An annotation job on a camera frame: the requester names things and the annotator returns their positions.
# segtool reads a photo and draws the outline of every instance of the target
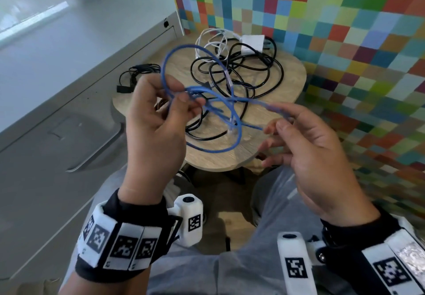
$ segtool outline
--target metal handle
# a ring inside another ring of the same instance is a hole
[[[121,136],[121,134],[124,133],[124,131],[125,131],[125,124],[120,123],[119,130],[116,133],[114,133],[114,135],[112,135],[106,142],[104,142],[102,146],[100,146],[96,151],[94,151],[90,156],[88,156],[88,158],[86,158],[76,167],[67,169],[66,171],[68,173],[72,173],[92,163],[100,154],[103,153],[104,150],[106,150],[112,143],[114,143]]]

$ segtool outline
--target blue cable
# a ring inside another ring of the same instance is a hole
[[[224,70],[224,74],[226,76],[227,79],[227,83],[229,84],[230,87],[230,97],[224,97],[223,95],[220,95],[214,91],[212,91],[209,88],[203,87],[203,86],[189,86],[187,88],[185,88],[185,90],[187,91],[187,93],[189,94],[189,96],[191,97],[191,99],[194,99],[194,97],[199,96],[199,94],[211,94],[213,96],[215,96],[216,98],[214,99],[208,99],[204,108],[206,110],[208,110],[210,113],[213,113],[215,115],[217,115],[218,117],[220,117],[229,128],[236,128],[238,131],[238,136],[236,138],[236,141],[233,143],[232,146],[224,148],[222,150],[207,150],[205,148],[202,147],[198,147],[195,146],[189,142],[186,142],[186,144],[190,147],[193,147],[197,150],[203,151],[203,152],[207,152],[207,153],[223,153],[223,152],[227,152],[230,150],[233,150],[234,148],[236,148],[239,143],[241,142],[242,139],[242,126],[247,126],[247,127],[251,127],[251,128],[255,128],[258,129],[260,131],[263,130],[262,127],[260,126],[256,126],[256,125],[252,125],[252,124],[248,124],[245,123],[243,121],[241,121],[239,115],[237,114],[235,108],[234,108],[234,104],[235,102],[250,102],[250,103],[254,103],[254,104],[259,104],[265,108],[267,108],[270,111],[274,111],[276,113],[279,113],[281,115],[283,115],[284,117],[288,117],[289,115],[287,115],[285,112],[283,112],[282,110],[271,106],[265,102],[259,101],[259,100],[255,100],[255,99],[250,99],[250,98],[245,98],[245,97],[236,97],[234,90],[233,90],[233,83],[232,80],[230,78],[229,72],[227,70],[227,68],[223,65],[223,63],[220,61],[219,58],[217,58],[213,53],[211,53],[210,51],[206,50],[204,47],[201,47],[199,45],[195,45],[195,44],[183,44],[183,45],[179,45],[177,47],[175,47],[173,50],[171,50],[164,59],[164,62],[162,62],[162,69],[161,69],[161,82],[162,82],[162,87],[165,89],[165,93],[171,98],[174,98],[173,93],[171,92],[171,90],[168,88],[167,86],[167,82],[165,80],[165,67],[167,65],[167,61],[168,59],[178,50],[181,49],[185,49],[185,48],[195,48],[198,50],[203,51],[204,53],[206,53],[207,55],[211,56],[211,58],[213,60],[215,60],[215,62],[218,63],[218,65],[223,68]],[[226,115],[223,114],[223,111],[217,107],[214,107],[211,105],[211,102],[222,102],[229,110],[230,110],[230,117],[227,117]]]

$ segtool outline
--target hand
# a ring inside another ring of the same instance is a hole
[[[176,93],[169,110],[168,104],[154,110],[157,97],[167,98],[158,73],[142,76],[135,87],[126,117],[128,166],[118,192],[124,202],[147,205],[161,201],[186,155],[186,123],[199,115],[205,104],[204,98],[190,100],[174,77],[166,76],[166,80]]]
[[[269,156],[263,166],[291,166],[305,204],[333,225],[357,226],[377,219],[379,211],[361,190],[335,131],[303,106],[273,106],[288,112],[294,122],[284,118],[270,121],[264,133],[274,136],[258,150],[286,146],[290,152]]]

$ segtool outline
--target multicolored checkered wall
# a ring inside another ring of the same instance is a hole
[[[299,102],[339,134],[365,189],[425,224],[425,0],[176,0],[183,28],[265,34],[304,62]]]

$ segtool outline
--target person's left hand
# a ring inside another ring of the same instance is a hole
[[[177,173],[186,155],[185,127],[199,115],[204,98],[191,100],[184,86],[167,75],[175,93],[168,104],[155,111],[157,97],[166,97],[161,76],[142,76],[135,87],[127,112],[128,166],[118,192],[120,200],[132,204],[158,204],[167,183]]]

